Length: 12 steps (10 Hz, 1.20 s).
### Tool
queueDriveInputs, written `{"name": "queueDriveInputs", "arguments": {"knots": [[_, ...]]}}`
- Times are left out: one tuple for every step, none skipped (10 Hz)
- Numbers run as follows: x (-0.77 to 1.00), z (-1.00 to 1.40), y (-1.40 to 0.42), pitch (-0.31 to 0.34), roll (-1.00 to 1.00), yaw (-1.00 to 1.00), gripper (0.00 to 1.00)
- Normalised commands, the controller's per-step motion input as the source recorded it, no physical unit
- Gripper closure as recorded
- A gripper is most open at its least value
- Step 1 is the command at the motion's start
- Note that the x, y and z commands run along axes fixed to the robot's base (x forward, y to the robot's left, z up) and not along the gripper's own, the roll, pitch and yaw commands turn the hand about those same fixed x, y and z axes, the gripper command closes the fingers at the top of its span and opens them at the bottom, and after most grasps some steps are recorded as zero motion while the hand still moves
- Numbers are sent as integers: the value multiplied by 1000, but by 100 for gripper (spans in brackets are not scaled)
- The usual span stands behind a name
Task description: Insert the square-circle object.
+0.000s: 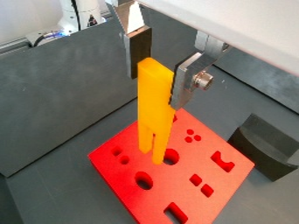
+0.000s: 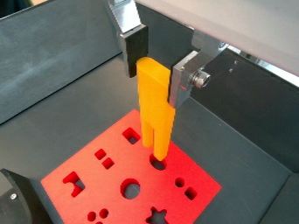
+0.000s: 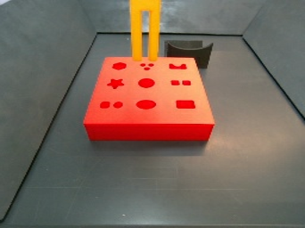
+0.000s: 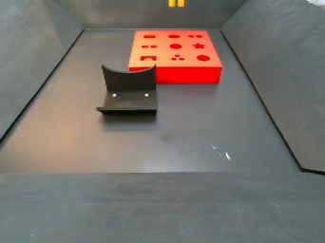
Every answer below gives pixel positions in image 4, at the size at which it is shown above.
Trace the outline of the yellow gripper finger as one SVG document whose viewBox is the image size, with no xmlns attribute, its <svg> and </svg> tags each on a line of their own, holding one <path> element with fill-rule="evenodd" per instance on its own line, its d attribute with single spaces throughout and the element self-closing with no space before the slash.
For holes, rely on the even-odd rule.
<svg viewBox="0 0 325 243">
<path fill-rule="evenodd" d="M 171 8 L 174 8 L 175 7 L 175 0 L 168 0 L 168 6 L 171 7 Z"/>
<path fill-rule="evenodd" d="M 182 8 L 186 6 L 186 0 L 178 0 L 178 7 Z"/>
</svg>

